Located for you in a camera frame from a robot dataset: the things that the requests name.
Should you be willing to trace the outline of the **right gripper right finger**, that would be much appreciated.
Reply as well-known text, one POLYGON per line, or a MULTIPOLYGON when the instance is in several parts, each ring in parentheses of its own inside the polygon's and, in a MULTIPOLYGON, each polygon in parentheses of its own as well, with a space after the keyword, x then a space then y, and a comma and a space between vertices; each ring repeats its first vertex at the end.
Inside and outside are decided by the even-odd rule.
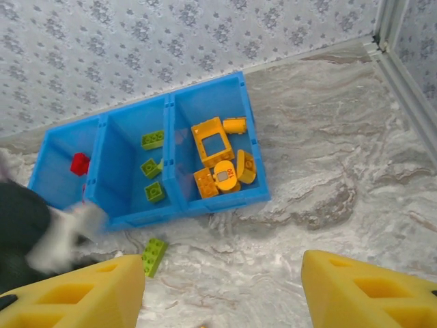
POLYGON ((319 250, 302 258, 314 327, 436 327, 436 283, 319 250))

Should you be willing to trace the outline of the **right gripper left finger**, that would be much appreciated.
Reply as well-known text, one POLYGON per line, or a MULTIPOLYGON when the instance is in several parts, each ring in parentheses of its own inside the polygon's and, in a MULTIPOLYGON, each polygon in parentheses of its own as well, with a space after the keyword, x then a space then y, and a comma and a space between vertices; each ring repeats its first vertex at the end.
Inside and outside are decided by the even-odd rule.
POLYGON ((145 274, 125 255, 1 295, 2 327, 135 327, 145 274))

